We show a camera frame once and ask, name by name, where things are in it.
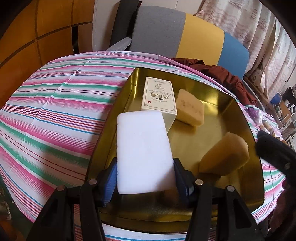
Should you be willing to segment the white printed carton box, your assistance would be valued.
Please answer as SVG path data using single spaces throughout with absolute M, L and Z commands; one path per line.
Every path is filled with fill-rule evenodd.
M 166 131 L 169 132 L 178 114 L 172 83 L 168 80 L 146 77 L 141 110 L 160 111 Z

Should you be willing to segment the yellow sponge near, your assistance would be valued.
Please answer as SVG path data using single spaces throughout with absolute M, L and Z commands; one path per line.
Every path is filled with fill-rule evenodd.
M 247 142 L 242 137 L 227 132 L 203 156 L 199 162 L 199 172 L 226 176 L 243 167 L 248 161 Z

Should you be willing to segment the yellow sponge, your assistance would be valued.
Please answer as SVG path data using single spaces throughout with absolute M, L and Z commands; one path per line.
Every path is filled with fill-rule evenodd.
M 243 167 L 248 161 L 247 142 L 242 137 L 227 132 L 203 156 L 199 162 L 199 172 L 226 176 Z
M 204 104 L 191 93 L 180 89 L 176 99 L 176 119 L 190 126 L 202 126 L 204 124 Z

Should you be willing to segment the dark red garment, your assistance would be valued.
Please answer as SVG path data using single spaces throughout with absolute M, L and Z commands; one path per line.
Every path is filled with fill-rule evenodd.
M 205 65 L 204 61 L 199 59 L 172 58 L 172 60 L 215 79 L 219 84 L 233 93 L 242 104 L 259 107 L 258 101 L 246 89 L 240 78 L 231 74 L 225 68 L 216 65 Z

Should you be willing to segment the blue cup on desk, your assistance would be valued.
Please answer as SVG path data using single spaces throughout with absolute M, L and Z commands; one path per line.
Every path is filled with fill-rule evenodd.
M 280 102 L 281 102 L 281 98 L 282 98 L 281 94 L 280 94 L 279 92 L 277 92 L 277 93 L 274 95 L 274 97 L 271 99 L 270 103 L 271 103 L 272 105 L 279 105 Z

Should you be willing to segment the orange wooden wardrobe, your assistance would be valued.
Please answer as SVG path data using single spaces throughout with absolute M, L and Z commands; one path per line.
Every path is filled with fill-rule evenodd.
M 94 1 L 31 1 L 1 37 L 1 106 L 51 60 L 91 52 Z

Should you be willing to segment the black rolled mat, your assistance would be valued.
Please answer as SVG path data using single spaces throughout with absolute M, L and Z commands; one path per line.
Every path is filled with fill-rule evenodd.
M 110 47 L 125 37 L 132 36 L 137 10 L 140 5 L 139 0 L 122 0 L 119 2 L 110 38 Z

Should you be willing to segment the wooden desk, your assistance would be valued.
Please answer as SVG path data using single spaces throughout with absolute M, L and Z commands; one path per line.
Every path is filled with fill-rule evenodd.
M 259 108 L 272 115 L 281 130 L 292 123 L 292 113 L 282 100 L 278 105 L 273 105 L 246 76 L 242 82 L 257 99 Z

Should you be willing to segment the grey yellow blue chair back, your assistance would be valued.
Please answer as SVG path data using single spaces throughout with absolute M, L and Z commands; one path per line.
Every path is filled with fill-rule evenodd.
M 140 6 L 130 50 L 168 58 L 199 59 L 242 78 L 247 49 L 229 33 L 196 16 L 160 6 Z

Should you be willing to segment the yellow sponge far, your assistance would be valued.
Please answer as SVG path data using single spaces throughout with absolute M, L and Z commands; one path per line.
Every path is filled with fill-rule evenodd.
M 190 126 L 202 126 L 204 124 L 204 104 L 191 93 L 180 89 L 176 99 L 176 119 Z

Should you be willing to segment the patterned beige curtain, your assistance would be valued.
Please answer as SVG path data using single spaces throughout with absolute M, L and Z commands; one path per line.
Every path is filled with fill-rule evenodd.
M 288 81 L 295 67 L 295 45 L 260 1 L 203 1 L 198 17 L 236 38 L 249 52 L 245 75 L 267 99 Z

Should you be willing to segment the white foam sponge block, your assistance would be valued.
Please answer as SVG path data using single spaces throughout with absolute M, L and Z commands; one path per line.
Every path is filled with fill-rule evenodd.
M 119 194 L 141 194 L 175 187 L 174 161 L 161 112 L 119 114 L 116 156 Z

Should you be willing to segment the striped pink green bedsheet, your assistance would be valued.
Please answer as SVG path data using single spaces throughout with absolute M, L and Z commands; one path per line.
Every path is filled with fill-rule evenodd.
M 154 54 L 97 51 L 48 62 L 1 108 L 1 176 L 29 221 L 58 185 L 83 183 L 107 115 L 137 67 L 230 92 L 209 75 Z

